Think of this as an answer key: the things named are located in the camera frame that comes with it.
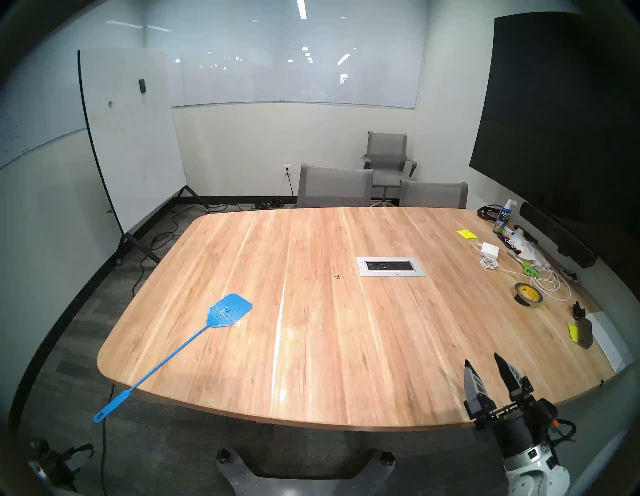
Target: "soundbar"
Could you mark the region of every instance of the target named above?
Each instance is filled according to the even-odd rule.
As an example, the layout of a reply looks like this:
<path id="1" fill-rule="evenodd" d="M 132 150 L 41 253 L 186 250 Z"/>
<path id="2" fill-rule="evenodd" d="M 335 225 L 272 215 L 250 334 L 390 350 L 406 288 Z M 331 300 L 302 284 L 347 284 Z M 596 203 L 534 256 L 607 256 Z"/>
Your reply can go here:
<path id="1" fill-rule="evenodd" d="M 571 257 L 576 263 L 586 269 L 591 267 L 598 258 L 591 249 L 569 232 L 551 215 L 525 202 L 520 207 L 520 216 L 558 245 L 558 253 Z"/>

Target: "power adapter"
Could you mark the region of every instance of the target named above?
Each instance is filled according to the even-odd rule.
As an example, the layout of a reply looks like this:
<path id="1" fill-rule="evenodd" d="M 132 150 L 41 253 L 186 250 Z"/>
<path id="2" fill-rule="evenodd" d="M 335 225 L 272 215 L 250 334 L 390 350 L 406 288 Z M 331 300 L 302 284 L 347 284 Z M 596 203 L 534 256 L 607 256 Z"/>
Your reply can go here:
<path id="1" fill-rule="evenodd" d="M 483 257 L 488 257 L 493 260 L 498 260 L 498 253 L 500 252 L 500 248 L 491 243 L 483 243 L 482 248 L 480 249 L 480 255 Z"/>

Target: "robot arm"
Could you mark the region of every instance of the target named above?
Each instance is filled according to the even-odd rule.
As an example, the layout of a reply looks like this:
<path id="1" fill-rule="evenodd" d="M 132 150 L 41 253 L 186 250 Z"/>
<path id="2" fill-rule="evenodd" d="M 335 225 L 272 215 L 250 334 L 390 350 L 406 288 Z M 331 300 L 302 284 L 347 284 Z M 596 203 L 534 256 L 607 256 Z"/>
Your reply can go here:
<path id="1" fill-rule="evenodd" d="M 569 472 L 560 466 L 555 446 L 571 440 L 575 425 L 557 419 L 557 408 L 546 399 L 535 400 L 527 376 L 494 353 L 500 376 L 513 403 L 496 409 L 478 373 L 465 360 L 464 402 L 476 428 L 491 429 L 500 448 L 503 467 L 509 481 L 509 496 L 563 496 L 569 489 Z M 560 432 L 558 424 L 572 430 L 552 440 L 549 429 Z"/>

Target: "table surface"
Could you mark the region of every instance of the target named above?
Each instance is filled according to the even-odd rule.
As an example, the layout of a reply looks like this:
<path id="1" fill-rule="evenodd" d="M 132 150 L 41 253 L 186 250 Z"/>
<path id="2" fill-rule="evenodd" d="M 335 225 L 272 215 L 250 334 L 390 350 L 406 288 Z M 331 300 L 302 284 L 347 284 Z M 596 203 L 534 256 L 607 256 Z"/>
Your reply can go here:
<path id="1" fill-rule="evenodd" d="M 613 371 L 598 344 L 570 340 L 571 300 L 514 301 L 525 276 L 487 270 L 456 233 L 496 243 L 475 211 L 290 209 L 195 220 L 156 267 L 98 355 L 131 386 L 236 292 L 253 310 L 209 329 L 142 384 L 172 403 L 261 422 L 352 430 L 425 429 L 469 421 L 469 359 L 497 405 L 509 402 L 496 351 L 536 397 L 561 403 Z M 416 257 L 426 277 L 361 278 L 356 256 Z M 506 254 L 500 263 L 518 271 Z"/>

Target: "chair backrest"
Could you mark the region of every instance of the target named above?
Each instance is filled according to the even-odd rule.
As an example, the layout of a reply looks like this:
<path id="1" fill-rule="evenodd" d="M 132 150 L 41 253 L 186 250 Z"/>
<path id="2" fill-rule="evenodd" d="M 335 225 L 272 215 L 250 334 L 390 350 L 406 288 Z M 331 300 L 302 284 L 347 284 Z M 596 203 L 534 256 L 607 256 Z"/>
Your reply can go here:
<path id="1" fill-rule="evenodd" d="M 437 183 L 402 181 L 401 207 L 441 207 L 466 209 L 469 186 L 466 182 Z"/>
<path id="2" fill-rule="evenodd" d="M 367 158 L 372 169 L 402 170 L 406 161 L 406 134 L 369 131 Z"/>
<path id="3" fill-rule="evenodd" d="M 302 164 L 296 207 L 368 207 L 372 184 L 372 170 L 331 169 Z"/>

